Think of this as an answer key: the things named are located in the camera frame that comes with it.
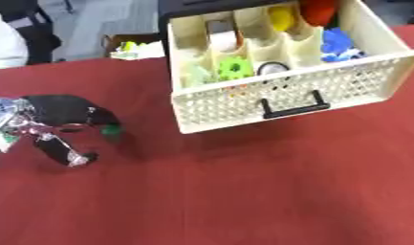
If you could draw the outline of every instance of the yellow ball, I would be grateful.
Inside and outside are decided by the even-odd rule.
[[[268,12],[273,28],[278,32],[285,32],[294,25],[295,19],[291,7],[271,7]]]

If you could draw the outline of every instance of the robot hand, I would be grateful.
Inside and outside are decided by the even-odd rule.
[[[54,133],[78,132],[86,125],[119,127],[120,122],[109,110],[70,95],[0,99],[0,152],[8,152],[19,137],[29,134],[34,145],[57,162],[68,167],[87,165],[98,158],[96,152],[78,153]]]

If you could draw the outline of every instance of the white cloth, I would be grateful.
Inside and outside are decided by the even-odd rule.
[[[24,38],[5,23],[0,14],[0,69],[24,66],[28,48]]]

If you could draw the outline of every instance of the red table surface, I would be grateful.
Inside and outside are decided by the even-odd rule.
[[[0,244],[414,244],[414,74],[387,102],[182,135],[164,59],[0,71],[0,97],[55,93],[127,134],[67,138],[100,153],[86,168],[28,139],[3,156]]]

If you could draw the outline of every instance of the white plastic drawer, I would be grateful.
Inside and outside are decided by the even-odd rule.
[[[258,26],[260,22],[266,28],[256,31],[270,32],[268,25],[271,24],[261,17],[265,9],[235,11],[239,28],[249,32],[250,25]],[[367,57],[337,63],[304,64],[293,56],[275,55],[282,50],[279,45],[299,49],[298,42],[289,39],[285,44],[259,47],[248,40],[236,53],[249,58],[254,69],[262,62],[285,61],[291,64],[292,70],[197,87],[186,86],[182,77],[183,64],[195,62],[214,70],[217,58],[224,54],[209,47],[205,16],[173,19],[168,26],[172,105],[181,132],[259,123],[391,98],[414,68],[414,50],[360,0],[341,1],[338,15],[340,27],[368,54]],[[322,37],[320,30],[316,31],[317,35],[309,41],[317,42]],[[182,56],[191,53],[194,58]]]

